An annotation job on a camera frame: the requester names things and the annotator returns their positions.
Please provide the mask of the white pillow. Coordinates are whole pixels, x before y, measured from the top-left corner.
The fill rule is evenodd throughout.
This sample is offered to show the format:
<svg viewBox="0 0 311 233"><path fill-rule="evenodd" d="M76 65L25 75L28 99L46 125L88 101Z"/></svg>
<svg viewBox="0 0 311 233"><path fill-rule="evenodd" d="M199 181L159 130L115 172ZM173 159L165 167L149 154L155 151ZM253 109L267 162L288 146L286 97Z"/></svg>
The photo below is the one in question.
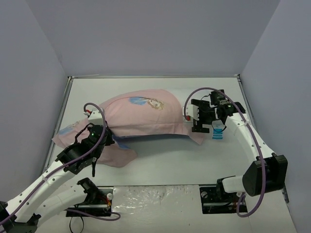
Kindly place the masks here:
<svg viewBox="0 0 311 233"><path fill-rule="evenodd" d="M207 134L203 133L194 133L191 131L191 128L193 127L193 119L187 116L187 119L184 118L184 106L187 98L189 95L195 90L196 88L169 88L167 91L172 93L177 100L180 102L180 105L182 107L182 119L183 119L183 125L186 126L187 129L189 129L189 132L191 135L196 137L206 137ZM204 100L204 101L210 101L210 94L212 90L201 90L196 93L194 93L189 101L187 102L186 112L188 111L188 107L191 105L191 100ZM212 125L204 124L203 127L208 128L209 132L212 133L209 137L212 139L222 139L223 138L223 128L224 125L222 125L221 121L214 121Z"/></svg>

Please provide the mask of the pink and blue Frozen pillowcase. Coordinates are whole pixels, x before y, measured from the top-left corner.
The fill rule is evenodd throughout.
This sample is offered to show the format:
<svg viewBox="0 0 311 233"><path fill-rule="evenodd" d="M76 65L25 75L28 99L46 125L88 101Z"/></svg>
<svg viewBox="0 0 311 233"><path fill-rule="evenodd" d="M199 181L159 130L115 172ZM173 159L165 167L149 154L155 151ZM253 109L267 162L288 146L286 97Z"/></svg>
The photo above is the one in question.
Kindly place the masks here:
<svg viewBox="0 0 311 233"><path fill-rule="evenodd" d="M124 167L137 157L137 153L121 144L125 137L175 134L185 135L197 144L205 136L193 133L191 124L183 121L180 96L167 89L149 89L115 96L99 105L112 131L115 143L105 147L99 164Z"/></svg>

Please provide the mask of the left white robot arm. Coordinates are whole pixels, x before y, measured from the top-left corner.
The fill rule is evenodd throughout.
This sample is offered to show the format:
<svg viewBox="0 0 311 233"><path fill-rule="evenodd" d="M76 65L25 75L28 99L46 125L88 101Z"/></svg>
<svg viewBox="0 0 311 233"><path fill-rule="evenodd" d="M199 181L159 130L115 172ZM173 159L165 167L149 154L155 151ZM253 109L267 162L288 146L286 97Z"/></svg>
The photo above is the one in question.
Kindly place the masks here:
<svg viewBox="0 0 311 233"><path fill-rule="evenodd" d="M62 184L91 166L92 175L104 147L114 144L108 127L89 123L85 126L89 135L77 140L60 152L51 166L29 187L8 202L0 203L0 224L6 233L33 233L43 215L36 213L39 207L47 208L45 201Z"/></svg>

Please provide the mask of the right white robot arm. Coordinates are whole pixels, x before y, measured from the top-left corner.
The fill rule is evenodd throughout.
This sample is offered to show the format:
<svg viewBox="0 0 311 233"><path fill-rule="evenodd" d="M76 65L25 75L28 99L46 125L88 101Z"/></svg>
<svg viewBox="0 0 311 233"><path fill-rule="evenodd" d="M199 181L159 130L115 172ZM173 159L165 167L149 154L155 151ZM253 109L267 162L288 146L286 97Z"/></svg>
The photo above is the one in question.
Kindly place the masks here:
<svg viewBox="0 0 311 233"><path fill-rule="evenodd" d="M229 199L233 193L245 193L251 197L281 190L285 184L288 161L277 155L260 137L249 121L245 108L234 102L224 90L210 88L209 100L197 100L188 96L183 108L184 119L192 120L194 133L208 133L206 125L221 121L226 130L233 133L249 163L246 172L218 180L216 196Z"/></svg>

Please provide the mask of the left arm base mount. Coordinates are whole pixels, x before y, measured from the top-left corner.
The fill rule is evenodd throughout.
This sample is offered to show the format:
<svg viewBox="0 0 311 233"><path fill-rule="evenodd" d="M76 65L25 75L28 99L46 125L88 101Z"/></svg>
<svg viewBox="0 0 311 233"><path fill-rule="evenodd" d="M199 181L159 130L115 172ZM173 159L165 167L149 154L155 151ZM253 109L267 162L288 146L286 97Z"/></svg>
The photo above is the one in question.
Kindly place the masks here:
<svg viewBox="0 0 311 233"><path fill-rule="evenodd" d="M93 199L69 207L70 210L80 211L97 217L111 217L113 187L99 187L99 194Z"/></svg>

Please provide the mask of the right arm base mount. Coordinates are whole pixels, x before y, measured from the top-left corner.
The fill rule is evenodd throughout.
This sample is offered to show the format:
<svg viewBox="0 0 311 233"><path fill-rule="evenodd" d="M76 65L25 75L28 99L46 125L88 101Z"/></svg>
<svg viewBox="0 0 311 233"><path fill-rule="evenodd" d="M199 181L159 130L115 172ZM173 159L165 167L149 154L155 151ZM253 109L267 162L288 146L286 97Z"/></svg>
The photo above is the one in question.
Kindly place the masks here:
<svg viewBox="0 0 311 233"><path fill-rule="evenodd" d="M199 186L202 213L212 214L235 214L239 197L236 193L224 193L213 185Z"/></svg>

